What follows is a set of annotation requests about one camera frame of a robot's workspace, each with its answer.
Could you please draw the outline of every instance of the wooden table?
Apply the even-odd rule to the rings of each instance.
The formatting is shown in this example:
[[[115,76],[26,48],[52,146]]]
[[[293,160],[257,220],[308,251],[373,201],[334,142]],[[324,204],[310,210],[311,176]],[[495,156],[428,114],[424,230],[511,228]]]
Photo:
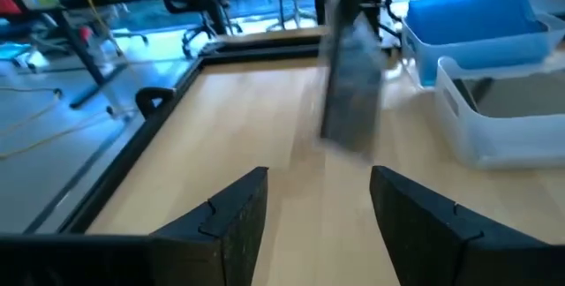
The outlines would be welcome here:
[[[317,65],[206,68],[89,233],[149,233],[267,166],[254,285],[398,285],[375,221],[370,165],[316,140],[325,81]],[[387,72],[384,95],[374,164],[548,243],[565,243],[565,169],[467,169],[441,136],[432,92],[397,66]]]

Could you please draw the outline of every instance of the cable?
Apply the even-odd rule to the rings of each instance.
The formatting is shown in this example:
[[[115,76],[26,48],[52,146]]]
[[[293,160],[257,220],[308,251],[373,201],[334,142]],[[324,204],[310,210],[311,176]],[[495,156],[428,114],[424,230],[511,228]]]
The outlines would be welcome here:
[[[0,91],[12,91],[12,92],[37,92],[37,91],[45,91],[45,90],[49,90],[49,91],[51,91],[55,94],[53,96],[53,101],[51,101],[51,103],[45,109],[42,109],[42,110],[38,111],[37,113],[32,114],[30,117],[27,117],[27,118],[23,119],[22,121],[17,122],[16,124],[12,124],[9,127],[4,128],[3,131],[0,131],[0,137],[3,137],[5,135],[17,130],[19,127],[21,127],[21,126],[23,126],[27,123],[30,123],[31,121],[33,121],[37,117],[40,117],[45,113],[48,113],[49,111],[51,111],[52,109],[55,108],[55,106],[59,103],[59,101],[61,101],[61,98],[63,97],[63,92],[61,92],[61,90],[58,89],[58,88],[56,88],[56,89],[48,89],[48,88],[21,89],[21,88],[15,88],[15,87],[0,87]]]
[[[137,110],[136,109],[126,109],[126,110],[114,113],[114,115],[110,116],[110,118],[113,119],[113,118],[116,118],[118,114],[127,114],[127,113],[131,113],[131,112],[137,112]],[[102,118],[104,118],[103,120],[101,118],[101,119],[93,121],[92,123],[89,123],[89,121],[93,120],[94,118],[97,118],[101,115],[108,115],[108,114],[109,114],[108,111],[96,113],[96,114],[94,114],[90,117],[87,117],[87,118],[79,121],[73,127],[69,128],[67,130],[63,130],[61,132],[58,132],[58,133],[56,133],[52,136],[47,137],[46,139],[42,139],[42,140],[39,140],[37,142],[34,142],[32,145],[29,145],[27,147],[23,147],[23,148],[20,148],[20,149],[16,149],[16,150],[13,150],[13,151],[8,152],[8,153],[1,153],[0,154],[0,160],[8,159],[8,158],[13,157],[14,155],[17,155],[17,154],[23,154],[23,153],[30,151],[30,150],[38,147],[38,146],[50,143],[51,141],[59,139],[59,138],[65,136],[65,135],[68,135],[70,133],[79,132],[79,131],[85,130],[86,128],[93,127],[97,124],[103,123],[106,120],[108,120],[108,117],[102,117]]]

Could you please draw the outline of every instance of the black frame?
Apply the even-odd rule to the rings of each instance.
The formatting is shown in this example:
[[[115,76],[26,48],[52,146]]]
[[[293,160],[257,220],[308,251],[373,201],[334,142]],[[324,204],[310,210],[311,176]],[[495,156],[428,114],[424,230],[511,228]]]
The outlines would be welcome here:
[[[135,132],[112,163],[83,197],[79,205],[56,230],[57,233],[84,233],[102,211],[117,187],[135,165],[155,134],[178,105],[190,86],[209,65],[317,57],[320,35],[257,41],[209,43],[193,60],[186,74],[172,89],[147,87],[136,95],[146,121]],[[148,99],[162,99],[158,107],[147,107]]]

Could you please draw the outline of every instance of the white plastic bin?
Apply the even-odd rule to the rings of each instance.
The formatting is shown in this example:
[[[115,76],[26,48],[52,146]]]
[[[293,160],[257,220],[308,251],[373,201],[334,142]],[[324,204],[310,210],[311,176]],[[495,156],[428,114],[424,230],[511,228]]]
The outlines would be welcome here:
[[[435,83],[438,59],[453,57],[465,69],[478,69],[541,62],[565,35],[565,21],[549,14],[537,14],[547,31],[496,39],[433,45],[421,41],[403,22],[403,56],[416,59],[420,84]]]
[[[485,117],[471,109],[452,80],[514,78],[547,70],[543,65],[524,65],[470,71],[452,58],[439,60],[436,110],[448,143],[461,162],[478,169],[565,164],[565,115]]]

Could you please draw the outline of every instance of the black metal bracket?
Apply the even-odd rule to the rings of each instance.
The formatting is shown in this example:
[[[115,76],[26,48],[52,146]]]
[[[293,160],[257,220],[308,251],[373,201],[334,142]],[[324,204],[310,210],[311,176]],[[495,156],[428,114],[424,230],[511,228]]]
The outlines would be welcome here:
[[[565,245],[513,230],[386,167],[373,167],[370,192],[401,285],[565,282]]]
[[[148,119],[160,107],[174,99],[176,93],[174,88],[144,87],[135,94],[135,103],[141,115],[143,115],[145,119]]]

